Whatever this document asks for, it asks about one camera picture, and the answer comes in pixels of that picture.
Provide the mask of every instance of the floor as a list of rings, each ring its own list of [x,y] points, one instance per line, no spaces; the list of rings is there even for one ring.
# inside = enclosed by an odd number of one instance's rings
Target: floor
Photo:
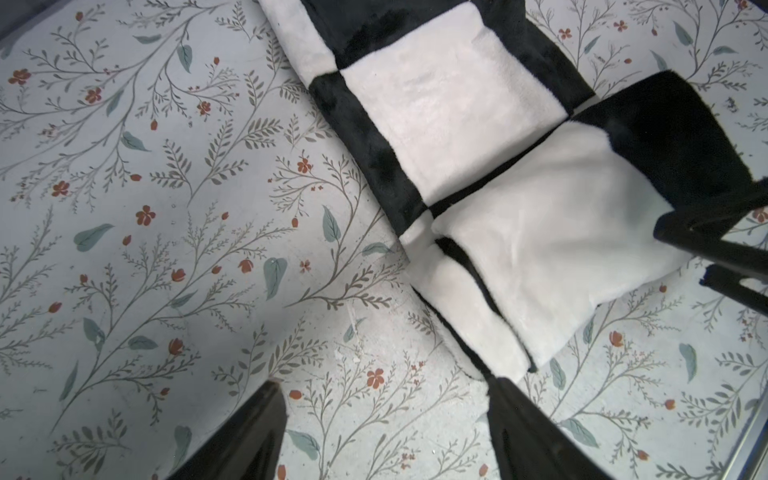
[[[600,95],[679,72],[768,174],[758,8],[527,10]],[[257,3],[74,0],[0,65],[0,477],[163,478],[274,378],[280,480],[498,478],[483,384]],[[718,478],[766,387],[766,318],[702,272],[603,305],[520,384],[616,478]]]

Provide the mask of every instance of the black metal bar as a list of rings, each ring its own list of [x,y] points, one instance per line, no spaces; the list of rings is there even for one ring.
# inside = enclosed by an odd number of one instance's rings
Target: black metal bar
[[[288,417],[280,386],[267,382],[170,480],[271,480]]]
[[[670,245],[768,283],[768,252],[727,242],[720,226],[735,224],[751,210],[768,205],[768,178],[662,215],[654,237]]]
[[[509,379],[488,379],[488,425],[502,480],[608,480]]]
[[[707,267],[707,271],[699,284],[708,286],[712,290],[768,316],[768,297],[741,285],[739,282],[745,278],[746,276],[741,273],[714,264]]]

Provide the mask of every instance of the green leaf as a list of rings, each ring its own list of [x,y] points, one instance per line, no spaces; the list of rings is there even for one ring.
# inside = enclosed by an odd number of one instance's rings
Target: green leaf
[[[67,396],[69,395],[69,392],[72,391],[72,387],[74,386],[74,381],[77,377],[78,377],[78,362],[75,362],[74,368],[72,369],[72,373],[69,374],[69,377],[67,377],[67,381],[64,383],[64,390],[61,392],[61,395],[58,397],[59,402],[67,398]]]
[[[361,318],[361,319],[357,319],[357,320],[355,320],[355,326],[354,326],[354,327],[352,327],[352,326],[350,325],[350,326],[349,326],[349,328],[348,328],[348,329],[346,329],[346,333],[344,333],[344,343],[347,343],[347,342],[349,342],[349,341],[350,341],[350,340],[351,340],[351,339],[352,339],[352,338],[355,336],[355,328],[357,328],[357,326],[358,326],[358,325],[359,325],[359,324],[360,324],[360,323],[361,323],[363,320],[365,320],[365,319],[366,319],[366,318],[365,318],[365,317],[363,317],[363,318]]]
[[[284,258],[270,258],[264,262],[264,279],[266,280],[266,299],[277,295],[280,281],[288,268],[288,260]]]
[[[685,359],[685,367],[688,369],[688,383],[690,383],[696,376],[696,349],[687,343],[681,343],[680,354]]]
[[[323,215],[323,235],[326,237],[326,242],[335,242],[341,238],[339,224],[336,223],[336,219],[333,218],[331,210],[328,210],[328,207],[325,205],[323,205],[323,208],[326,211]]]
[[[717,47],[714,50],[712,50],[712,53],[715,55],[722,55],[724,53],[739,53],[736,50],[733,50],[731,47],[727,47],[726,45],[723,45],[721,47]]]
[[[144,148],[144,142],[131,135],[130,131],[123,132],[123,136],[120,139],[120,142],[122,142],[123,145],[125,145],[127,148],[130,148],[131,150],[149,151]]]
[[[101,331],[98,325],[96,325],[96,322],[89,318],[84,318],[83,331],[85,332],[85,338],[92,341],[94,345],[96,345],[96,350],[100,352],[101,347],[104,346],[104,341],[107,339],[107,336],[104,335],[104,332]]]
[[[552,371],[552,383],[558,387],[558,390],[565,388],[565,372],[563,372],[560,363],[556,359],[549,361],[549,369]]]
[[[264,366],[266,365],[266,362],[262,362],[259,365],[256,365],[256,368],[250,371],[250,375],[256,375],[258,372],[261,372],[264,370]]]
[[[100,459],[98,459],[98,462],[96,462],[96,467],[94,468],[94,475],[98,473],[99,470],[101,470],[101,467],[104,465],[104,459],[107,458],[106,455],[102,455]]]
[[[174,455],[173,470],[184,463],[184,459],[187,457],[187,450],[192,441],[192,430],[189,427],[179,425],[174,430],[174,439],[176,440],[176,454]]]
[[[157,344],[146,336],[138,335],[128,340],[128,348],[131,350],[154,350]]]
[[[653,50],[651,50],[650,52],[654,55],[654,58],[656,58],[656,65],[658,65],[659,71],[669,70],[669,67],[667,67],[667,61],[664,60],[661,57],[661,55],[659,55]]]
[[[179,55],[179,61],[181,66],[187,73],[190,73],[190,66],[192,65],[192,47],[189,45],[179,45],[176,49],[176,53]]]
[[[391,253],[391,252],[392,251],[389,249],[389,247],[381,242],[371,243],[370,245],[362,249],[362,255],[364,257],[367,257],[371,253]]]
[[[594,330],[594,318],[584,327],[584,332],[581,334],[581,338],[587,345],[592,343],[592,330]]]
[[[114,227],[109,223],[103,223],[98,227],[84,230],[74,236],[74,244],[78,246],[78,252],[87,252],[101,239],[104,233]]]
[[[688,46],[694,43],[694,40],[690,37],[688,32],[685,31],[685,28],[683,28],[682,25],[675,22],[674,20],[672,21],[672,23],[674,23],[674,32],[677,34],[677,39],[680,40],[681,44]]]
[[[190,298],[192,298],[192,296],[195,293],[197,293],[197,290],[193,291],[192,293],[188,293],[187,295],[180,296],[179,298],[177,298],[173,302],[169,303],[168,305],[171,308],[179,308],[180,306],[183,306],[186,302],[189,302]]]
[[[112,111],[118,107],[118,104],[120,103],[120,97],[123,96],[123,91],[120,90],[118,93],[114,94],[112,97],[112,100],[109,101],[109,105],[107,105],[107,116],[109,117],[109,114],[112,113]]]
[[[561,427],[568,430],[573,436],[574,440],[586,445],[587,447],[598,446],[598,441],[594,439],[594,435],[584,427],[577,419],[568,419],[560,424]]]
[[[162,35],[152,35],[151,37],[144,37],[143,35],[134,35],[134,38],[136,38],[139,43],[143,43],[144,45],[149,45],[150,43],[155,43],[156,41],[163,38]]]
[[[587,46],[586,46],[586,47],[584,47],[584,55],[586,55],[587,53],[589,53],[589,51],[592,49],[592,47],[594,47],[594,44],[598,43],[598,38],[600,38],[600,35],[598,35],[598,36],[597,36],[597,37],[595,37],[595,38],[592,38],[592,41],[590,41],[589,43],[587,43]]]
[[[312,460],[317,460],[320,445],[309,433],[297,432],[295,430],[286,430],[286,433],[299,450],[306,453]]]

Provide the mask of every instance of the white square patch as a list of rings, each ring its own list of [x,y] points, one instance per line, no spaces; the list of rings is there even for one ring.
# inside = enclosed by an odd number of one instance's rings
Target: white square patch
[[[469,2],[341,70],[427,205],[567,117]]]

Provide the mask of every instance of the fluffy white fabric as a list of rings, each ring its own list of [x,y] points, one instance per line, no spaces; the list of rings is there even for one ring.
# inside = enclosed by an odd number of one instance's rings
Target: fluffy white fabric
[[[599,303],[690,259],[653,238],[656,220],[671,210],[611,150],[604,131],[569,121],[432,229],[464,248],[503,317],[543,365]]]
[[[412,259],[407,273],[416,290],[451,324],[496,376],[517,382],[530,366],[520,342],[505,321],[493,313],[467,270],[434,243]],[[482,378],[451,333],[434,321],[445,345],[468,375]]]
[[[315,29],[301,0],[260,0],[259,3],[305,86],[309,87],[317,76],[338,70],[333,52]]]
[[[563,107],[470,2],[341,70],[427,205],[563,121]]]
[[[400,243],[408,258],[416,258],[420,252],[435,242],[437,237],[432,232],[432,222],[434,221],[432,212],[427,210],[415,222],[411,223],[408,230],[400,235]]]

